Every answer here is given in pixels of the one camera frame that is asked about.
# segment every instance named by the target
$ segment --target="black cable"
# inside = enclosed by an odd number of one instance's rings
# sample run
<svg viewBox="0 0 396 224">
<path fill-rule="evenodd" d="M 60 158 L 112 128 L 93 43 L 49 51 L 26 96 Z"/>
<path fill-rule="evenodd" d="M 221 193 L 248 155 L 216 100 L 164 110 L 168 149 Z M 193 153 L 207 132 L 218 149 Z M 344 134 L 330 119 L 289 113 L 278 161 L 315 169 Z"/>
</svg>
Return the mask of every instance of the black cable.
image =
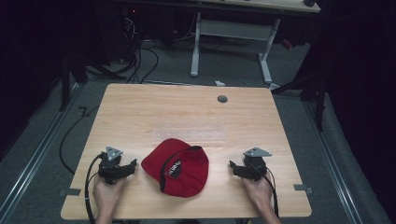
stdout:
<svg viewBox="0 0 396 224">
<path fill-rule="evenodd" d="M 90 183 L 91 183 L 91 180 L 93 179 L 93 177 L 95 176 L 95 175 L 97 175 L 98 173 L 96 172 L 95 174 L 93 174 L 93 175 L 91 175 L 91 177 L 90 177 L 90 180 L 88 181 L 88 185 L 90 185 Z"/>
<path fill-rule="evenodd" d="M 91 162 L 90 168 L 88 169 L 87 172 L 87 176 L 85 178 L 85 190 L 84 190 L 84 197 L 85 197 L 85 207 L 87 209 L 87 213 L 88 213 L 88 218 L 90 219 L 90 223 L 91 224 L 95 224 L 95 219 L 93 218 L 93 213 L 92 213 L 92 209 L 91 209 L 91 202 L 90 202 L 90 192 L 88 191 L 88 186 L 90 185 L 90 181 L 92 179 L 92 177 L 90 178 L 90 174 L 91 174 L 91 169 L 93 167 L 93 165 L 95 164 L 95 162 L 98 159 L 102 159 L 103 158 L 103 153 L 97 155 L 95 157 L 95 159 L 93 159 L 93 161 Z"/>
<path fill-rule="evenodd" d="M 139 83 L 140 82 L 140 79 L 139 79 L 139 75 L 136 73 L 136 75 L 134 75 L 134 78 L 132 79 L 132 83 L 134 83 L 134 80 L 136 79 L 136 83 Z"/>
<path fill-rule="evenodd" d="M 251 85 L 248 84 L 245 80 L 243 80 L 243 79 L 241 79 L 241 78 L 239 78 L 239 77 L 234 77 L 234 78 L 237 79 L 237 80 L 239 80 L 239 81 L 241 81 L 241 82 L 243 82 L 243 83 L 245 83 L 245 85 L 251 87 Z"/>
<path fill-rule="evenodd" d="M 155 55 L 157 61 L 155 62 L 154 67 L 147 74 L 145 74 L 143 76 L 142 80 L 140 80 L 140 84 L 143 84 L 143 81 L 146 79 L 146 77 L 148 77 L 152 73 L 152 71 L 154 71 L 154 69 L 157 67 L 158 61 L 159 61 L 158 55 L 154 51 L 152 51 L 151 49 L 145 49 L 145 50 L 148 50 L 151 53 L 153 53 Z"/>
<path fill-rule="evenodd" d="M 259 40 L 255 40 L 255 39 L 249 39 L 249 40 L 246 40 L 245 43 L 238 43 L 236 41 L 230 41 L 230 39 L 231 38 L 224 39 L 224 43 L 228 44 L 228 45 L 246 46 L 246 45 L 249 45 L 249 44 L 254 44 L 254 43 L 259 41 Z"/>
<path fill-rule="evenodd" d="M 217 45 L 217 46 L 215 46 L 214 48 L 205 48 L 202 44 L 204 44 L 204 43 L 200 43 L 200 48 L 201 49 L 209 49 L 209 50 L 212 50 L 212 49 L 218 49 L 218 48 L 220 48 L 222 45 L 223 45 L 223 43 L 224 43 L 224 38 L 223 37 L 221 37 L 221 36 L 210 36 L 210 37 L 207 37 L 207 38 L 202 38 L 202 42 L 204 42 L 204 41 L 207 41 L 206 43 L 214 43 L 214 42 L 217 42 L 217 41 L 219 41 L 219 44 Z"/>
<path fill-rule="evenodd" d="M 139 55 L 139 63 L 137 64 L 137 66 L 135 66 L 134 72 L 128 77 L 128 79 L 126 80 L 125 83 L 129 83 L 129 81 L 131 81 L 131 78 L 134 77 L 135 75 L 137 75 L 137 70 L 140 68 L 140 64 L 142 62 L 142 54 L 140 52 L 140 47 L 141 47 L 141 42 L 140 42 L 139 47 L 137 49 L 138 55 Z"/>
<path fill-rule="evenodd" d="M 129 42 L 129 38 L 127 38 L 128 39 L 128 46 L 127 46 L 128 55 L 130 54 L 130 52 L 132 52 L 134 50 L 134 43 L 133 43 L 134 38 L 137 39 L 138 37 L 133 37 L 132 36 L 131 43 Z M 123 68 L 121 68 L 121 69 L 119 69 L 119 70 L 117 70 L 115 72 L 112 72 L 112 73 L 119 75 L 121 73 L 127 72 L 127 71 L 131 70 L 135 66 L 135 64 L 136 64 L 136 59 L 135 59 L 135 56 L 134 56 L 134 52 L 132 52 L 132 57 L 131 57 L 131 60 L 129 61 L 129 63 L 125 67 L 123 67 Z M 95 76 L 102 76 L 103 75 L 103 73 L 92 71 L 88 67 L 85 67 L 85 71 L 87 73 L 95 75 Z"/>
<path fill-rule="evenodd" d="M 195 37 L 195 35 L 191 35 L 189 37 L 186 37 L 184 39 L 180 39 L 180 40 L 174 40 L 174 44 L 179 45 L 181 47 L 189 47 L 191 45 L 193 45 L 195 43 L 195 40 L 190 40 L 192 37 Z M 180 44 L 179 42 L 184 42 L 184 41 L 189 41 L 188 44 Z"/>
<path fill-rule="evenodd" d="M 271 180 L 269 180 L 269 179 L 267 178 L 267 176 L 262 175 L 262 172 L 260 172 L 256 167 L 254 167 L 251 163 L 249 163 L 249 165 L 250 165 L 251 167 L 253 167 L 253 169 L 255 169 L 259 174 L 261 174 L 261 176 L 264 177 L 264 179 L 265 179 L 265 180 L 268 182 L 268 184 L 270 185 L 270 188 L 271 188 L 271 190 L 272 190 L 272 192 L 273 192 L 273 196 L 274 196 L 274 212 L 275 212 L 275 215 L 279 218 L 279 208 L 278 208 L 278 205 L 277 205 L 277 194 L 276 194 L 276 183 L 275 183 L 275 178 L 274 178 L 273 173 L 271 172 L 270 169 L 268 169 L 268 167 L 266 167 L 267 171 L 270 172 L 270 175 L 271 175 L 271 177 L 272 177 L 273 180 L 274 180 L 274 185 L 271 183 Z"/>
<path fill-rule="evenodd" d="M 196 22 L 195 22 L 196 18 L 197 18 L 197 13 L 195 12 L 195 13 L 194 13 L 194 16 L 192 17 L 191 26 L 190 26 L 189 31 L 188 31 L 185 35 L 183 35 L 181 38 L 174 39 L 173 42 L 176 43 L 176 42 L 179 41 L 179 40 L 184 40 L 184 39 L 191 38 L 192 36 L 195 36 L 195 35 L 190 35 L 190 36 L 189 36 L 189 34 L 191 33 L 192 28 L 194 27 L 194 24 L 196 23 Z"/>
<path fill-rule="evenodd" d="M 94 110 L 99 108 L 99 105 L 95 107 L 94 109 L 90 110 L 87 114 L 79 118 L 66 132 L 64 135 L 64 138 L 62 139 L 61 144 L 59 145 L 59 158 L 61 159 L 61 163 L 64 165 L 64 168 L 66 168 L 72 175 L 75 174 L 75 171 L 73 171 L 67 164 L 64 162 L 64 156 L 62 155 L 63 147 L 64 147 L 64 140 L 66 139 L 67 135 L 70 134 L 70 132 L 76 127 L 76 125 L 79 124 L 80 121 L 82 121 L 84 118 L 88 117 Z"/>
</svg>

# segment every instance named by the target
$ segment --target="metal frame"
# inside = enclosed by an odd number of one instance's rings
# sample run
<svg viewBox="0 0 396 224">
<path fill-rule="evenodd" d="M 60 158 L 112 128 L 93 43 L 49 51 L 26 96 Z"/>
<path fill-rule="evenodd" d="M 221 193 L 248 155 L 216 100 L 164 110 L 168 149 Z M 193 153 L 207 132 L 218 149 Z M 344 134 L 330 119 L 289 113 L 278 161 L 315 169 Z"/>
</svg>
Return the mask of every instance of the metal frame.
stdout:
<svg viewBox="0 0 396 224">
<path fill-rule="evenodd" d="M 267 57 L 276 36 L 277 27 L 280 19 L 275 19 L 272 26 L 253 25 L 245 23 L 227 22 L 227 21 L 208 21 L 201 19 L 201 13 L 197 12 L 195 27 L 195 45 L 192 53 L 191 76 L 198 77 L 199 57 L 200 57 L 200 37 L 201 35 L 217 35 L 225 37 L 235 37 L 253 40 L 266 41 L 263 53 L 259 54 L 260 65 L 262 67 L 262 76 L 268 84 L 272 83 L 271 74 L 268 68 Z"/>
<path fill-rule="evenodd" d="M 50 150 L 50 144 L 52 142 L 53 137 L 59 130 L 62 122 L 64 121 L 64 117 L 66 116 L 68 110 L 70 109 L 72 103 L 77 99 L 79 94 L 82 92 L 83 86 L 76 84 L 72 90 L 73 97 L 71 102 L 67 105 L 67 107 L 63 111 L 59 111 L 56 115 L 56 118 L 49 126 L 47 132 L 45 133 L 43 139 L 35 150 L 35 154 L 32 156 L 32 159 L 29 160 L 28 164 L 22 171 L 20 177 L 18 178 L 16 184 L 12 188 L 11 192 L 8 194 L 6 200 L 3 202 L 0 207 L 0 223 L 7 223 L 10 219 L 14 209 L 17 207 L 18 202 L 23 196 L 24 192 L 27 190 L 32 179 L 35 177 L 35 173 L 40 167 L 42 161 L 46 157 L 48 151 Z"/>
<path fill-rule="evenodd" d="M 316 125 L 315 111 L 312 108 L 312 105 L 309 102 L 303 102 L 303 106 L 317 134 L 324 155 L 325 163 L 329 168 L 329 174 L 332 177 L 332 182 L 334 183 L 335 189 L 337 190 L 338 196 L 340 197 L 341 204 L 344 206 L 344 210 L 346 211 L 346 216 L 348 217 L 349 222 L 353 224 L 363 223 L 358 208 L 353 201 L 349 187 L 347 186 L 347 183 L 338 168 L 334 156 L 332 155 L 332 151 L 329 147 L 329 144 L 327 143 L 326 137 Z"/>
</svg>

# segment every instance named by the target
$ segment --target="table top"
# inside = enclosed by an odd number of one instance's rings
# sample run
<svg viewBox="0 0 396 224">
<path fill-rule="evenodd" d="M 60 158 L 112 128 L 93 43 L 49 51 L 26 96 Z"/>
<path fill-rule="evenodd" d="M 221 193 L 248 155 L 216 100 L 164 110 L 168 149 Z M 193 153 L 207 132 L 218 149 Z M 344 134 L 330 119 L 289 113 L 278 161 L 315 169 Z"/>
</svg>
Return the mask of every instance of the table top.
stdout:
<svg viewBox="0 0 396 224">
<path fill-rule="evenodd" d="M 220 95 L 228 101 L 219 102 Z M 196 196 L 178 198 L 161 193 L 159 183 L 140 166 L 168 137 L 202 146 L 209 158 L 206 185 Z M 305 192 L 294 189 L 303 183 L 268 89 L 110 84 L 70 189 L 84 189 L 89 165 L 106 146 L 123 150 L 120 165 L 133 159 L 138 162 L 135 174 L 127 178 L 115 218 L 257 217 L 240 177 L 233 175 L 229 166 L 229 161 L 243 165 L 243 152 L 253 147 L 273 154 L 264 160 L 275 176 L 279 215 L 311 214 Z M 92 184 L 90 194 L 96 216 Z M 83 190 L 78 196 L 66 197 L 62 217 L 88 218 Z"/>
<path fill-rule="evenodd" d="M 303 0 L 200 0 L 205 3 L 229 4 L 243 7 L 264 7 L 277 10 L 290 10 L 299 12 L 320 12 L 318 4 L 308 7 Z"/>
</svg>

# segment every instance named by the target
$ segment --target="wire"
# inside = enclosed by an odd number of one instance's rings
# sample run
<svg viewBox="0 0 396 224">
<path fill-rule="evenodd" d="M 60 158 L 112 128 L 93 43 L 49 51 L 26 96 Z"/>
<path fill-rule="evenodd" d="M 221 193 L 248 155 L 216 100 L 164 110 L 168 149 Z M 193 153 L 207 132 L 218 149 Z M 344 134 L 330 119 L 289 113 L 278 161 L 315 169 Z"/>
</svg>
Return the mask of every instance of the wire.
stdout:
<svg viewBox="0 0 396 224">
<path fill-rule="evenodd" d="M 262 175 L 262 172 L 260 172 L 255 166 L 253 166 L 251 163 L 249 163 L 249 165 L 250 165 L 250 167 L 253 167 L 253 169 L 255 169 L 262 177 L 264 177 L 265 181 L 267 181 L 267 183 L 270 185 L 270 188 L 271 188 L 271 190 L 273 192 L 273 196 L 274 196 L 274 212 L 275 212 L 275 215 L 277 217 L 279 217 L 279 208 L 277 205 L 277 194 L 276 194 L 276 183 L 275 183 L 275 178 L 274 178 L 273 173 L 271 172 L 270 169 L 268 169 L 268 167 L 266 167 L 267 171 L 270 172 L 270 175 L 273 178 L 274 185 L 271 183 L 271 180 L 269 180 L 266 175 Z"/>
<path fill-rule="evenodd" d="M 176 44 L 178 46 L 181 46 L 181 47 L 189 47 L 189 46 L 191 46 L 191 45 L 193 45 L 195 43 L 194 40 L 190 40 L 187 44 L 180 44 L 182 41 L 186 41 L 189 38 L 185 38 L 183 40 L 174 41 L 174 44 Z"/>
<path fill-rule="evenodd" d="M 190 36 L 188 36 L 188 35 L 191 33 L 192 27 L 193 27 L 194 24 L 195 24 L 196 16 L 197 16 L 197 13 L 195 12 L 195 13 L 194 13 L 194 17 L 192 18 L 192 22 L 191 22 L 191 26 L 190 26 L 189 31 L 188 31 L 183 37 L 181 37 L 181 38 L 179 38 L 179 39 L 174 39 L 175 42 L 178 41 L 178 40 L 184 40 L 184 39 L 191 38 L 192 36 L 195 36 L 195 35 L 190 35 Z"/>
<path fill-rule="evenodd" d="M 228 38 L 224 40 L 225 44 L 229 44 L 229 45 L 237 45 L 237 46 L 245 46 L 245 45 L 249 45 L 249 44 L 254 44 L 256 42 L 258 42 L 259 40 L 255 40 L 255 39 L 249 39 L 247 40 L 245 43 L 238 43 L 236 41 L 231 41 L 231 39 L 235 39 L 235 38 Z"/>
<path fill-rule="evenodd" d="M 152 51 L 151 49 L 146 49 L 146 50 L 148 50 L 148 51 L 150 51 L 151 53 L 153 53 L 153 54 L 155 55 L 155 58 L 156 58 L 157 60 L 156 60 L 156 62 L 155 62 L 154 67 L 153 67 L 147 74 L 145 74 L 145 75 L 142 77 L 142 80 L 140 80 L 140 84 L 143 84 L 143 82 L 144 82 L 144 80 L 146 79 L 146 77 L 148 77 L 148 76 L 152 73 L 152 71 L 154 71 L 154 69 L 157 67 L 158 61 L 159 61 L 158 55 L 157 55 L 154 51 Z"/>
<path fill-rule="evenodd" d="M 76 122 L 74 122 L 74 124 L 67 130 L 66 134 L 64 135 L 64 138 L 61 141 L 61 144 L 59 145 L 59 158 L 61 159 L 61 163 L 64 165 L 64 168 L 66 168 L 66 170 L 68 170 L 72 175 L 75 174 L 75 171 L 73 171 L 67 164 L 66 162 L 64 162 L 64 156 L 62 154 L 63 151 L 63 147 L 64 147 L 64 141 L 67 137 L 67 135 L 69 135 L 71 133 L 71 131 L 76 127 L 76 125 L 79 124 L 80 121 L 82 121 L 84 118 L 88 117 L 94 110 L 96 110 L 97 108 L 99 108 L 99 105 L 96 106 L 94 109 L 90 110 L 87 114 L 85 114 L 84 116 L 82 116 L 81 118 L 79 118 Z"/>
<path fill-rule="evenodd" d="M 204 43 L 200 43 L 200 48 L 201 49 L 218 49 L 218 48 L 220 48 L 222 45 L 223 45 L 223 43 L 224 43 L 224 38 L 223 37 L 221 37 L 221 36 L 207 36 L 206 38 L 202 38 L 202 40 L 206 40 L 206 44 L 212 44 L 212 43 L 214 43 L 214 42 L 219 42 L 219 44 L 217 45 L 217 46 L 215 46 L 214 48 L 206 48 L 206 47 L 204 47 L 202 44 L 204 44 Z"/>
<path fill-rule="evenodd" d="M 139 63 L 137 64 L 137 66 L 136 66 L 136 64 L 134 65 L 134 72 L 128 77 L 128 79 L 126 80 L 126 82 L 125 83 L 129 83 L 129 81 L 131 81 L 131 78 L 132 77 L 134 77 L 134 76 L 137 76 L 137 70 L 140 68 L 140 64 L 141 64 L 141 62 L 142 62 L 142 54 L 141 54 L 141 52 L 140 52 L 140 46 L 141 46 L 141 42 L 140 42 L 140 44 L 139 44 L 139 48 L 137 48 L 137 51 L 138 51 L 138 55 L 139 55 Z"/>
<path fill-rule="evenodd" d="M 102 158 L 103 158 L 103 153 L 97 155 L 97 156 L 95 157 L 95 159 L 93 159 L 93 161 L 91 162 L 90 168 L 88 169 L 87 176 L 86 176 L 86 178 L 85 178 L 85 191 L 84 191 L 84 192 L 85 192 L 85 194 L 84 194 L 84 197 L 85 197 L 85 207 L 86 207 L 86 209 L 87 209 L 88 218 L 90 219 L 91 224 L 94 224 L 94 223 L 95 223 L 95 220 L 94 220 L 93 214 L 92 214 L 91 202 L 90 202 L 90 192 L 88 191 L 88 186 L 90 185 L 91 179 L 94 177 L 94 175 L 93 175 L 93 176 L 91 176 L 91 178 L 90 178 L 91 169 L 92 169 L 93 165 L 95 164 L 95 162 L 96 162 L 98 159 L 102 159 Z"/>
<path fill-rule="evenodd" d="M 237 80 L 239 80 L 239 81 L 241 81 L 241 82 L 243 82 L 243 83 L 245 83 L 245 85 L 247 85 L 247 86 L 250 87 L 250 84 L 248 84 L 245 80 L 243 80 L 243 79 L 241 79 L 241 78 L 239 78 L 239 77 L 234 77 L 234 78 L 237 79 Z"/>
<path fill-rule="evenodd" d="M 134 32 L 136 31 L 136 26 L 134 25 L 134 22 L 131 21 L 129 18 L 125 18 L 125 20 L 127 20 L 128 22 L 131 23 L 131 24 L 129 24 L 128 28 L 126 28 L 126 31 L 127 31 L 127 32 L 129 31 L 129 29 L 131 29 L 131 26 L 134 27 L 134 29 L 133 29 L 133 31 L 132 31 L 132 36 L 131 36 L 131 41 L 133 41 L 133 40 L 134 40 Z"/>
<path fill-rule="evenodd" d="M 93 177 L 95 176 L 95 175 L 97 175 L 98 173 L 96 172 L 95 174 L 93 174 L 93 175 L 91 175 L 91 177 L 90 177 L 90 180 L 88 181 L 88 185 L 90 185 L 90 183 L 91 183 L 91 180 L 93 179 Z"/>
</svg>

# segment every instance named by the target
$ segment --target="human hand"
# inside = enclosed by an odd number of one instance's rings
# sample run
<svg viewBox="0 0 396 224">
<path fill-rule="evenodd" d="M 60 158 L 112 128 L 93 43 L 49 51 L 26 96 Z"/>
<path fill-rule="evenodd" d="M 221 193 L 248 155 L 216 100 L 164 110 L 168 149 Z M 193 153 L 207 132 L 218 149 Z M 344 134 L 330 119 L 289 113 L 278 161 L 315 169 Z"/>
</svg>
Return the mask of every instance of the human hand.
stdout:
<svg viewBox="0 0 396 224">
<path fill-rule="evenodd" d="M 106 181 L 96 175 L 94 178 L 93 197 L 98 206 L 96 224 L 111 223 L 114 210 L 120 200 L 126 177 L 119 179 L 115 185 L 108 185 Z"/>
<path fill-rule="evenodd" d="M 256 207 L 260 216 L 264 220 L 264 223 L 280 223 L 275 214 L 274 208 L 271 205 L 273 190 L 264 177 L 262 177 L 257 182 L 245 178 L 242 178 L 242 181 L 245 185 L 245 189 L 247 190 L 249 199 Z"/>
</svg>

